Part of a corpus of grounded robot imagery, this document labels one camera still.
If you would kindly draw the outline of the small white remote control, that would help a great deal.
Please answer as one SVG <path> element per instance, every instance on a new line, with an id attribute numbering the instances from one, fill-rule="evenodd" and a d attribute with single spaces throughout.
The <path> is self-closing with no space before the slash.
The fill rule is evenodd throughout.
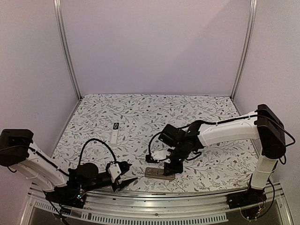
<path id="1" fill-rule="evenodd" d="M 144 176 L 146 178 L 158 180 L 175 180 L 175 175 L 164 175 L 164 170 L 160 168 L 146 167 Z"/>

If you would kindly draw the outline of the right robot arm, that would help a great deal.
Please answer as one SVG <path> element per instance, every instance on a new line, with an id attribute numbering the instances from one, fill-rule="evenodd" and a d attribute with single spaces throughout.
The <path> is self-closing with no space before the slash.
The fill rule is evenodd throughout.
<path id="1" fill-rule="evenodd" d="M 265 188 L 276 163 L 286 153 L 285 127 L 265 104 L 237 118 L 217 122 L 197 120 L 186 130 L 167 124 L 158 138 L 171 147 L 164 160 L 165 176 L 182 173 L 184 160 L 194 150 L 217 143 L 259 140 L 262 150 L 250 178 L 250 188 L 242 195 L 246 204 L 253 204 L 260 198 L 260 190 Z"/>

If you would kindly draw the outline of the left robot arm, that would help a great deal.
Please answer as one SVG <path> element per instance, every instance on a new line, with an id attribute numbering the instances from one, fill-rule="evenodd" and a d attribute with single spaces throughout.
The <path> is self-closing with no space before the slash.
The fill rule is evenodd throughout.
<path id="1" fill-rule="evenodd" d="M 104 172 L 99 172 L 94 163 L 79 163 L 75 169 L 64 170 L 34 143 L 33 133 L 28 129 L 2 130 L 0 164 L 22 173 L 40 186 L 47 200 L 61 204 L 83 203 L 89 191 L 108 186 L 121 191 L 136 181 L 136 178 L 120 180 L 131 164 L 116 159 L 106 165 Z"/>

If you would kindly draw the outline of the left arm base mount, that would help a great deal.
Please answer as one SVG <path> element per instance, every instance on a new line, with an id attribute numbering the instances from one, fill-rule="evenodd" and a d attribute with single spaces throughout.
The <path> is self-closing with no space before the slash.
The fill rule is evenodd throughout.
<path id="1" fill-rule="evenodd" d="M 45 198 L 53 203 L 82 209 L 86 202 L 86 194 L 79 188 L 70 186 L 55 187 L 51 192 L 44 192 Z"/>

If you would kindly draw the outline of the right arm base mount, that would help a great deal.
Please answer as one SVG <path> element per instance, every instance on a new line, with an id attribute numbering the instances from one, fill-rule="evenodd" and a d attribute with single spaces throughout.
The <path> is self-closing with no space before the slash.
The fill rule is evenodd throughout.
<path id="1" fill-rule="evenodd" d="M 247 220 L 257 219 L 262 212 L 267 197 L 264 189 L 248 187 L 246 191 L 228 194 L 226 203 L 229 209 L 240 209 L 241 215 Z"/>

